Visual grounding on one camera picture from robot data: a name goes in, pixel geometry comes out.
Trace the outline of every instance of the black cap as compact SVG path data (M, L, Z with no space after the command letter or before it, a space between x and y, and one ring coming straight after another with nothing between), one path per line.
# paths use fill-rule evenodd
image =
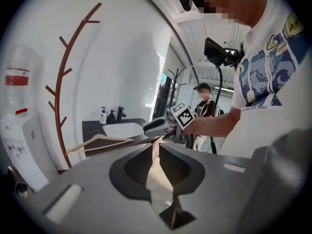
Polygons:
M211 91L210 86L206 83L201 83L197 87L194 88L194 90L198 91L200 88L207 88L209 91Z

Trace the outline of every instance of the brown tree coat rack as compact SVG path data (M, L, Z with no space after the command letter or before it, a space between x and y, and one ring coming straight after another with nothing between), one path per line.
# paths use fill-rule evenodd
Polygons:
M65 40L63 39L63 37L59 37L60 41L64 44L66 50L62 59L62 62L60 64L59 67L59 71L58 71L58 79L57 79L57 84L56 84L56 88L55 88L55 92L48 86L46 85L45 88L46 90L48 90L52 95L54 95L55 100L54 100L54 106L53 104L49 101L49 105L52 108L52 110L55 113L55 123L56 123L56 127L57 127L57 133L58 133L58 140L59 140L59 144L60 147L62 149L62 153L64 155L64 158L66 160L66 163L68 165L69 168L71 168L71 164L70 161L68 159L68 156L66 155L66 149L65 149L65 145L64 145L64 140L63 140L63 135L62 135L62 126L64 124L64 122L66 121L67 117L64 117L64 119L62 121L60 121L60 116L59 116L59 98L60 98L60 89L61 89L61 85L62 85L62 80L63 77L65 75L67 75L69 72L71 72L73 69L69 68L65 71L65 66L69 57L69 54L76 42L76 39L78 37L78 35L80 34L80 32L82 31L83 27L85 26L85 24L87 23L99 23L99 21L92 21L89 20L91 18L91 16L95 13L95 11L97 11L97 9L99 9L101 7L101 3L99 2L88 14L87 16L81 21L80 25L78 26L77 30L75 31L74 35L72 36L72 38L69 41L69 44L67 44L65 42Z

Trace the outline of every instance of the ceiling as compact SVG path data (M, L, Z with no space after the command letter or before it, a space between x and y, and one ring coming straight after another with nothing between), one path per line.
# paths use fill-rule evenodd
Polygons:
M220 14L199 13L194 5L191 11L185 12L179 0L152 1L177 31L190 56L199 82L206 82L212 86L219 85L219 72L204 55L205 39L209 37L221 47L238 49L250 27L223 19ZM233 88L234 69L224 66L220 68L223 74L223 87Z

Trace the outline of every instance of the soap dispenser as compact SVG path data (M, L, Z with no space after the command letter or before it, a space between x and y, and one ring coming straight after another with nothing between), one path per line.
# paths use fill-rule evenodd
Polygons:
M101 113L101 117L99 119L101 124L106 124L106 119L107 119L107 113L105 113L105 107L101 107L103 108L102 113Z
M114 124L116 120L116 117L114 116L113 112L115 112L115 110L111 110L111 114L108 116L108 121L110 124Z

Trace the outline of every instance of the wall-mounted coat rack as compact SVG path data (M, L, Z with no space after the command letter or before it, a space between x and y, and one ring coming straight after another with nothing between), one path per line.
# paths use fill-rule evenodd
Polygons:
M76 29L75 33L73 34L72 38L70 39L69 43L67 44L66 41L63 39L63 37L59 37L60 41L63 43L63 45L65 46L66 50L62 59L62 62L60 64L59 67L59 71L58 71L58 78L57 78L57 84L56 84L56 88L55 91L53 91L48 85L45 86L46 90L48 90L52 95L54 95L55 100L54 100L54 105L49 101L49 105L52 108L52 110L55 113L55 123L56 123L56 128L57 128L57 133L58 133L58 140L59 140L59 144L62 150L62 153L64 155L64 158L66 160L66 164L68 165L69 168L71 168L71 164L70 161L68 159L68 156L66 155L66 149L65 149L65 145L64 145L64 140L63 140L63 135L62 135L62 126L65 123L67 117L64 117L64 119L62 121L60 121L60 116L59 116L59 98L60 98L60 89L61 89L61 85L62 85L62 80L63 77L65 75L67 75L69 72L71 72L73 69L69 68L65 71L65 67L66 67L66 63L69 57L69 54L76 42L76 39L78 37L78 35L80 34L80 32L82 31L82 29L84 28L85 24L87 23L99 23L99 21L93 21L93 20L89 20L91 18L91 16L95 13L95 11L97 11L97 9L99 9L101 7L102 3L98 3L88 14L87 16L81 21L80 25L78 26L78 28Z
M170 89L172 89L171 92L171 96L170 96L170 100L169 100L169 104L165 104L166 107L168 107L169 109L172 107L172 102L174 100L174 96L175 96L175 91L179 88L179 86L183 86L186 85L186 83L184 84L179 84L176 86L176 80L177 78L180 76L180 74L182 73L183 69L180 71L179 73L179 69L176 70L176 74L174 74L170 69L168 70L170 71L173 75L174 75L174 81L172 81L172 87Z

